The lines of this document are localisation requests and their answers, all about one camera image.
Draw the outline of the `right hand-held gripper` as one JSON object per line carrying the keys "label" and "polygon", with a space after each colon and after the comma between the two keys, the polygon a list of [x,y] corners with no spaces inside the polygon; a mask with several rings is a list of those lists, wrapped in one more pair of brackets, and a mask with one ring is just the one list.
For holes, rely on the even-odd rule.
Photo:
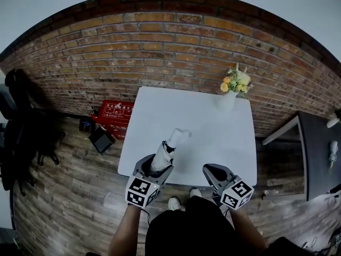
{"label": "right hand-held gripper", "polygon": [[205,164],[202,171],[208,184],[214,189],[212,199],[218,206],[225,205],[238,210],[251,199],[254,188],[226,166]]}

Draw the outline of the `person's right forearm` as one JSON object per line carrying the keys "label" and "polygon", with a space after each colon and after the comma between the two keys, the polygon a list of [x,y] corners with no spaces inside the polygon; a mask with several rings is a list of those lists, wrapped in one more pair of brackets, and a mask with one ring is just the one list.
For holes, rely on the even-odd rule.
{"label": "person's right forearm", "polygon": [[267,243],[254,226],[247,213],[242,210],[230,209],[234,229],[246,252],[258,255],[267,249]]}

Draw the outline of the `black office chair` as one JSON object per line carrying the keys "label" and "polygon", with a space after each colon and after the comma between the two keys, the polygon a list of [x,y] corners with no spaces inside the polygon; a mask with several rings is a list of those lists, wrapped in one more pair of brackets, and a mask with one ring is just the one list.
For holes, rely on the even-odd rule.
{"label": "black office chair", "polygon": [[43,165],[44,157],[48,156],[58,165],[60,163],[55,149],[66,136],[52,118],[35,110],[29,100],[30,82],[22,69],[9,71],[5,85],[17,107],[17,119],[22,125],[18,151],[20,157],[33,159],[38,156],[38,165]]}
{"label": "black office chair", "polygon": [[5,190],[11,190],[17,182],[20,193],[25,196],[23,182],[32,187],[34,181],[28,167],[33,159],[33,148],[28,134],[28,125],[20,118],[17,111],[8,104],[5,96],[0,93],[0,113],[7,119],[3,133],[3,145],[0,145],[0,179]]}

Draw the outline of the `person's black clothing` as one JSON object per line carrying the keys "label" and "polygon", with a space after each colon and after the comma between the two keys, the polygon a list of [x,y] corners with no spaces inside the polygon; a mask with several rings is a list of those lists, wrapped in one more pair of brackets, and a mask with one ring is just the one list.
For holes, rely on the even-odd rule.
{"label": "person's black clothing", "polygon": [[203,197],[189,198],[185,210],[167,210],[149,224],[145,256],[314,256],[284,237],[258,255],[246,252],[232,220]]}

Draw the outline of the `pale grey crumpled bundle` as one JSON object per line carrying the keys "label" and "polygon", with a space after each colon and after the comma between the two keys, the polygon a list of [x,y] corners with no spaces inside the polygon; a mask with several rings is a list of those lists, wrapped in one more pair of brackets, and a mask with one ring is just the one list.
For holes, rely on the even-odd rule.
{"label": "pale grey crumpled bundle", "polygon": [[329,153],[329,168],[331,169],[334,165],[334,162],[337,159],[337,151],[338,151],[338,142],[332,141],[330,144],[330,153]]}

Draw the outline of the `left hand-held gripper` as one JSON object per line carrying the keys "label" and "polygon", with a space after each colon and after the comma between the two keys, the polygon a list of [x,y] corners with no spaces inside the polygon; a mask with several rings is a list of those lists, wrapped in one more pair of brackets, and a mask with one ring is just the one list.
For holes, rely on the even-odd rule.
{"label": "left hand-held gripper", "polygon": [[153,155],[148,155],[136,163],[125,191],[125,201],[128,204],[142,209],[146,208],[156,199],[160,186],[165,183],[171,174],[173,167],[168,166],[164,170],[150,175],[152,161]]}

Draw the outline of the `person's left forearm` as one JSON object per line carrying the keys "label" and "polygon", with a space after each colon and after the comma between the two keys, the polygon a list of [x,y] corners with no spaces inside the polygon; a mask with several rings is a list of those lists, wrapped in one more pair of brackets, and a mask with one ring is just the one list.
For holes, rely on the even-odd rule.
{"label": "person's left forearm", "polygon": [[108,256],[136,256],[141,209],[128,205],[112,237]]}

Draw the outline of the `yellow flower bouquet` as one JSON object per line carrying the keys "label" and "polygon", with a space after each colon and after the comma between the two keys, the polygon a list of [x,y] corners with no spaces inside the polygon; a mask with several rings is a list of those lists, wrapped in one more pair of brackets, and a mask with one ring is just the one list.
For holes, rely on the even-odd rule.
{"label": "yellow flower bouquet", "polygon": [[252,87],[251,77],[247,74],[247,67],[241,70],[239,63],[237,63],[234,68],[226,71],[220,89],[224,93],[233,92],[244,96]]}

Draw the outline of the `red box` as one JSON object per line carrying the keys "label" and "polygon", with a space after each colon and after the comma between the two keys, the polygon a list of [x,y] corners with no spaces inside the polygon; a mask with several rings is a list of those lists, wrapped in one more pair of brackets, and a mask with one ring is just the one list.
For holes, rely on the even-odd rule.
{"label": "red box", "polygon": [[92,119],[116,140],[124,141],[134,103],[116,100],[103,100],[99,110],[93,110]]}

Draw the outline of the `dark grey table white frame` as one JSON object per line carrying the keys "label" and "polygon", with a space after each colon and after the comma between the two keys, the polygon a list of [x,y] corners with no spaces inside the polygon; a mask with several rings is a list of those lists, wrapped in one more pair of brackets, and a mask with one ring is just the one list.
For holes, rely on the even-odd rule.
{"label": "dark grey table white frame", "polygon": [[[304,168],[304,192],[291,195],[265,196],[268,200],[310,201],[320,195],[341,191],[341,125],[327,128],[327,119],[298,111],[296,115],[262,141],[267,145],[289,130],[298,127],[302,146]],[[330,144],[338,142],[337,159],[329,166]]]}

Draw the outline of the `person's left white shoe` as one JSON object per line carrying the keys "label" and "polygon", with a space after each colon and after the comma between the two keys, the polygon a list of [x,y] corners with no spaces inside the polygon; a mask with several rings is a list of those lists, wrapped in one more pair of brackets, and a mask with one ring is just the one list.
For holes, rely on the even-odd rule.
{"label": "person's left white shoe", "polygon": [[177,197],[171,197],[168,200],[168,209],[171,211],[176,211],[181,209],[181,203]]}

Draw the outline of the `small white potted plant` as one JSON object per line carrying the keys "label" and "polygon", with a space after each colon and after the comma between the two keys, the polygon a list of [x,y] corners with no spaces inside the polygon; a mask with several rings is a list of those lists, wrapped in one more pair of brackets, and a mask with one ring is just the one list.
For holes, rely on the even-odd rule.
{"label": "small white potted plant", "polygon": [[334,117],[327,122],[327,128],[331,128],[341,121],[341,109],[336,109],[334,111]]}

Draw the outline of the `black tablet case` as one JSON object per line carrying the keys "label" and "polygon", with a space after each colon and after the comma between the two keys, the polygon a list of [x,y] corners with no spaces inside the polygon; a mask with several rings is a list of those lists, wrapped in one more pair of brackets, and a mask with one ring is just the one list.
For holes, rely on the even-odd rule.
{"label": "black tablet case", "polygon": [[100,154],[107,151],[115,142],[114,137],[101,127],[94,130],[89,136],[89,140]]}

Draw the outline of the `white umbrella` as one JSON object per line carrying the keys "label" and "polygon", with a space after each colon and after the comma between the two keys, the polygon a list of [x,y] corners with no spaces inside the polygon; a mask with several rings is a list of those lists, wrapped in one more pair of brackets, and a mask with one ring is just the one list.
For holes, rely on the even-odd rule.
{"label": "white umbrella", "polygon": [[159,173],[170,165],[173,165],[173,159],[175,157],[178,141],[190,137],[191,132],[189,130],[175,128],[170,137],[167,140],[164,140],[158,148],[150,165],[150,173]]}

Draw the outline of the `small black box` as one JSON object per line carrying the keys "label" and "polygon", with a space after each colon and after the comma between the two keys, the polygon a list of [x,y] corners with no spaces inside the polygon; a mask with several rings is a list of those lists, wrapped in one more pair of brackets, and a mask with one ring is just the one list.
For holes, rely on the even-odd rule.
{"label": "small black box", "polygon": [[79,120],[79,130],[82,132],[91,133],[92,123],[89,119],[80,119]]}

